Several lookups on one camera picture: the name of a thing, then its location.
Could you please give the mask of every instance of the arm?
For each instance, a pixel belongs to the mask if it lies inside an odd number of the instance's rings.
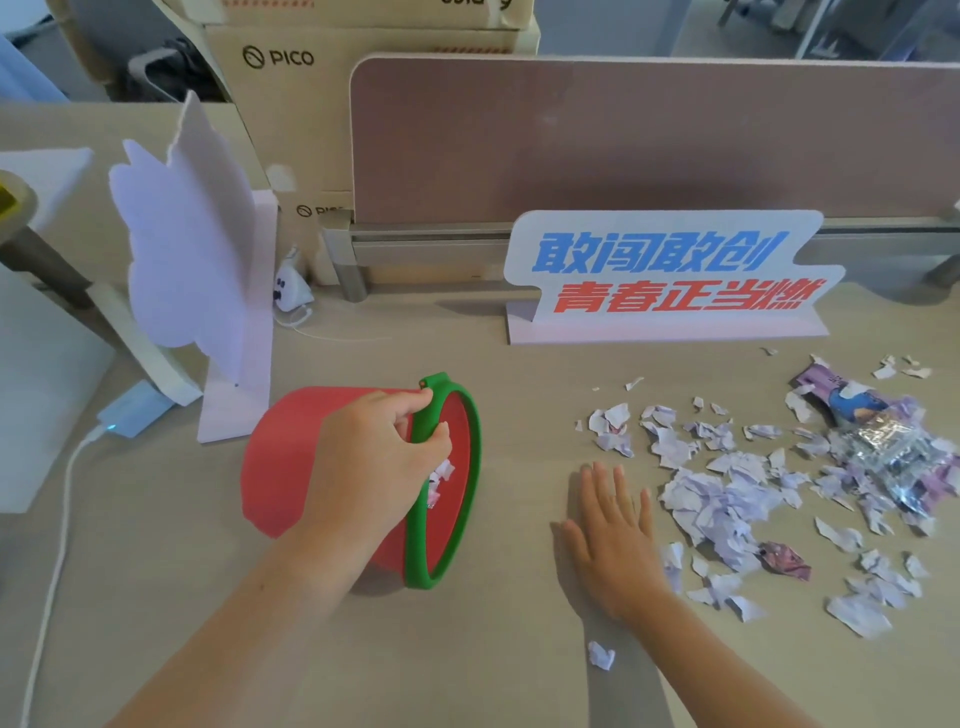
[[[327,418],[300,522],[108,728],[281,722],[313,633],[450,453],[446,424],[422,445],[401,437],[432,397],[374,393]]]
[[[573,521],[564,537],[581,582],[626,625],[673,686],[700,728],[816,728],[817,723],[737,657],[670,590],[654,543],[650,493],[637,516],[623,470],[611,495],[600,463],[581,470],[586,535]]]

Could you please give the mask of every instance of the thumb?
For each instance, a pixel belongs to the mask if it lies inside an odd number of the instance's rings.
[[[581,571],[590,562],[590,549],[587,547],[587,537],[583,530],[573,521],[566,521],[561,530],[564,533],[564,541],[570,556],[573,557],[573,563],[577,571]]]
[[[450,441],[450,425],[440,423],[434,428],[428,440],[413,447],[417,449],[420,463],[431,472],[434,471],[453,450],[453,443]]]

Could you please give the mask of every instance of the fingers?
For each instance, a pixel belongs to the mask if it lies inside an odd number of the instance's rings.
[[[636,523],[634,504],[630,500],[630,494],[627,493],[627,476],[620,465],[613,469],[613,488],[616,492],[616,504],[620,509],[620,515],[630,525]]]
[[[580,512],[584,515],[587,533],[593,532],[606,522],[593,485],[593,468],[585,465],[580,469]]]
[[[453,450],[453,442],[450,440],[450,425],[440,423],[434,429],[433,434],[430,435],[430,439],[410,447],[417,449],[425,468],[429,468],[431,471],[436,469],[449,457]]]
[[[640,493],[640,530],[649,539],[654,538],[654,507],[650,503],[650,491]]]
[[[604,518],[610,523],[616,523],[622,517],[620,509],[613,502],[610,492],[610,483],[607,477],[607,467],[603,463],[593,463],[593,485],[596,489],[597,502]]]
[[[392,395],[381,393],[380,398],[372,397],[371,401],[395,422],[414,412],[420,412],[432,399],[432,389],[421,389],[419,392],[397,392]]]
[[[564,533],[566,547],[573,558],[573,564],[577,571],[583,569],[590,562],[590,550],[587,546],[587,537],[580,529],[580,526],[573,521],[567,521],[561,526]]]

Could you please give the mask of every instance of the white cable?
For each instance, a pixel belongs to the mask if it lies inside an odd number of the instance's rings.
[[[301,331],[298,328],[298,326],[302,324],[304,321],[306,321],[308,318],[310,318],[310,316],[312,315],[313,315],[313,309],[307,306],[306,313],[300,316],[296,321],[284,322],[284,321],[280,321],[279,316],[277,316],[276,311],[274,311],[274,321],[276,321],[282,327],[289,328],[293,331],[296,331],[298,334],[306,336],[309,339],[319,339],[320,341],[336,341],[341,344],[365,344],[368,341],[390,341],[393,338],[391,336],[378,336],[374,339],[333,339],[333,338],[330,338],[329,336],[317,336],[312,333],[307,333],[306,331]]]
[[[77,448],[70,454],[70,459],[66,461],[66,473],[63,476],[63,512],[60,514],[60,550],[57,552],[54,575],[50,580],[50,588],[47,590],[47,600],[43,605],[43,618],[40,620],[40,634],[36,639],[34,662],[30,666],[30,678],[27,680],[27,690],[23,696],[20,728],[28,728],[30,725],[30,709],[34,702],[36,677],[40,672],[40,660],[43,658],[43,646],[47,641],[47,628],[50,626],[50,616],[54,611],[54,598],[57,596],[57,586],[60,583],[60,574],[63,572],[63,562],[66,561],[67,537],[70,531],[70,492],[73,490],[73,465],[77,462],[77,458],[84,448],[103,437],[105,432],[107,432],[107,428],[103,425],[94,427],[80,441]]]

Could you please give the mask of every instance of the red bucket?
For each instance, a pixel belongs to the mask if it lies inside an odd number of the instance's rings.
[[[423,442],[440,422],[450,427],[453,450],[450,478],[440,486],[440,499],[427,507],[429,482],[417,502],[387,535],[372,562],[395,571],[404,583],[430,589],[440,581],[467,525],[480,473],[481,434],[476,406],[467,390],[446,374],[426,377],[420,387],[433,390],[433,400],[410,419],[410,442]],[[369,392],[360,387],[306,387],[271,407],[253,431],[240,473],[243,514],[260,531],[278,538],[300,520],[313,471],[317,439],[324,419]]]

